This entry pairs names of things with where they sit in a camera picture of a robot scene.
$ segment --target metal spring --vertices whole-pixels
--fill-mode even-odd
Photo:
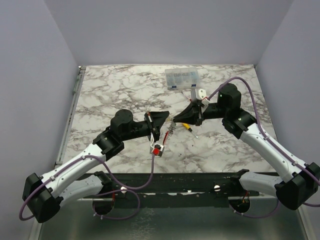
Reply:
[[[168,140],[170,139],[170,136],[174,134],[174,130],[176,129],[177,129],[177,124],[173,120],[171,120],[170,126],[168,128],[168,131],[169,131],[168,137],[167,137]]]

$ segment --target marble tabletop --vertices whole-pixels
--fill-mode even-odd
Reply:
[[[98,65],[86,68],[79,100],[74,113],[63,162],[81,152],[107,126],[120,109],[133,113],[142,121],[147,111],[169,111],[170,117],[185,109],[189,101],[179,90],[166,87],[165,69],[196,67],[201,88],[211,94],[231,77],[248,81],[257,102],[261,123],[276,138],[268,109],[253,65]],[[241,107],[253,114],[253,105],[246,86],[233,81],[242,93]],[[161,128],[160,140],[170,122]],[[273,172],[273,168],[250,146],[228,133],[221,119],[206,120],[193,126],[195,138],[180,123],[167,141],[162,157],[155,158],[155,173]],[[107,164],[115,173],[149,173],[151,169],[150,142],[141,137],[124,142],[124,150]],[[102,165],[90,173],[105,170]]]

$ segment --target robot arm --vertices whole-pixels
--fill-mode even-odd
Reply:
[[[68,202],[96,195],[103,187],[109,188],[110,191],[115,189],[112,181],[103,172],[96,172],[95,175],[83,180],[77,179],[88,170],[101,164],[94,157],[108,161],[122,151],[125,147],[123,143],[125,140],[145,136],[150,138],[152,135],[152,140],[158,141],[160,128],[168,116],[168,111],[147,112],[144,115],[144,121],[135,122],[131,111],[119,110],[111,119],[110,126],[80,154],[41,176],[35,173],[28,176],[22,199],[37,221],[43,223],[52,218],[60,207]],[[35,190],[42,185],[43,187],[36,192]]]
[[[275,196],[291,210],[296,210],[318,190],[318,184],[299,166],[303,166],[317,179],[320,177],[320,167],[315,163],[306,164],[275,141],[263,128],[259,128],[257,119],[241,108],[241,93],[234,84],[228,83],[219,90],[216,103],[209,103],[204,89],[192,90],[191,103],[173,121],[200,126],[208,119],[222,119],[222,124],[229,133],[256,150],[279,174],[268,176],[248,170],[240,171],[237,181],[244,190]],[[294,163],[281,152],[291,156]]]

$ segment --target white wall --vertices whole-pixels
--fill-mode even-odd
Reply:
[[[79,65],[257,64],[292,0],[45,0]]]
[[[281,144],[320,165],[320,1],[295,0],[257,65]],[[320,203],[320,191],[308,202]],[[309,209],[320,239],[320,209]]]
[[[43,0],[3,1],[0,33],[0,239],[25,240],[25,180],[54,166],[79,69]]]

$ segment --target clear plastic container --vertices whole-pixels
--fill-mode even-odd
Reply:
[[[164,70],[168,89],[194,89],[200,84],[195,67],[171,68]]]

